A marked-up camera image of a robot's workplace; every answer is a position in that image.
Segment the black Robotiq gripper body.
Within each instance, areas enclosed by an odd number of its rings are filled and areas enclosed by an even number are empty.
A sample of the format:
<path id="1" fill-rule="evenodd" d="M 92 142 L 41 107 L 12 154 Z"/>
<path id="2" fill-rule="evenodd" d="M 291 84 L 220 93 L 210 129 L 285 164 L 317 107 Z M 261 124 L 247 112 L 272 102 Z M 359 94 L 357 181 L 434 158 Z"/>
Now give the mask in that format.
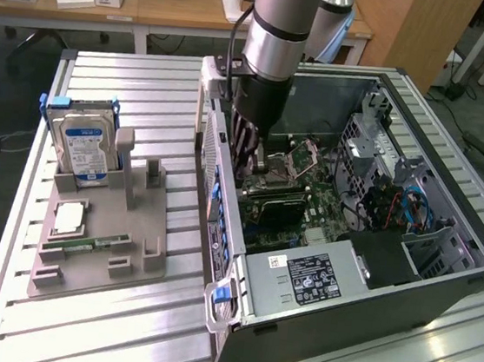
<path id="1" fill-rule="evenodd" d="M 292 77 L 279 82 L 256 75 L 242 76 L 236 89 L 236 112 L 252 123 L 262 138 L 267 138 L 281 119 L 292 84 Z"/>

